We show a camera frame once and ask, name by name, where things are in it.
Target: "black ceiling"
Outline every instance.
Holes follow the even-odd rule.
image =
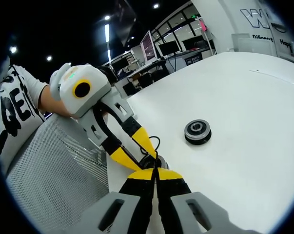
[[[168,15],[179,8],[187,0],[127,0],[134,10],[137,21],[130,36],[134,36],[128,44],[136,46],[147,30],[154,29]],[[73,65],[90,63],[99,66],[107,62],[103,18],[113,17],[116,0],[79,1],[74,4],[53,3],[37,5],[31,10],[15,13],[13,23],[17,23],[11,35],[11,45],[18,48],[11,55],[12,63],[21,65],[42,81],[49,81],[50,75],[64,63]],[[158,9],[153,5],[159,3]],[[110,48],[112,57],[125,50],[115,33],[110,30]],[[46,61],[48,55],[53,56],[51,62]]]

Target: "gray mesh chair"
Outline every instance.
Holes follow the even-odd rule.
[[[6,181],[39,231],[66,229],[109,193],[106,152],[74,120],[52,115],[18,152]]]

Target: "desk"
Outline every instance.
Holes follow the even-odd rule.
[[[294,204],[293,63],[226,52],[170,74],[128,102],[149,135],[160,137],[158,153],[170,168],[227,210],[232,223],[266,234],[287,215]],[[212,137],[190,145],[184,127],[199,118],[209,122]],[[141,156],[112,117],[108,126]],[[109,189],[118,191],[132,171],[110,158],[107,166]],[[158,216],[151,220],[149,233],[163,233]]]
[[[185,51],[180,54],[176,54],[176,66],[175,66],[175,57],[170,56],[167,58],[167,63],[166,63],[166,68],[169,71],[169,73],[173,73],[184,67],[187,66],[186,59],[191,58],[193,56],[198,56],[200,57],[199,60],[205,59],[207,57],[212,56],[211,50],[209,48],[202,48],[202,49],[196,49],[196,50],[191,50],[191,51]]]
[[[149,70],[151,70],[152,68],[155,68],[157,66],[163,66],[166,63],[165,60],[161,60],[160,58],[158,60],[156,60],[153,63],[149,63],[146,65],[143,65],[142,67],[138,68],[137,70],[135,70],[133,73],[129,74],[126,78],[131,78],[134,75],[138,74],[138,73],[145,73]]]

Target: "computer monitor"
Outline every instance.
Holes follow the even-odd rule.
[[[159,48],[160,48],[163,56],[179,51],[179,47],[178,47],[177,42],[175,40],[170,41],[168,43],[164,43],[162,45],[159,45]]]
[[[152,63],[155,60],[157,60],[156,48],[152,41],[150,31],[148,31],[147,34],[142,39],[140,43],[140,47],[142,49],[142,53],[145,58],[146,64]]]
[[[127,67],[128,65],[129,63],[126,58],[122,58],[121,60],[112,63],[113,69],[116,73],[122,68]]]

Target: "white t-shirt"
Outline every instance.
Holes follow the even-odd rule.
[[[45,121],[38,104],[46,85],[15,65],[0,83],[0,161],[4,173],[28,137]]]

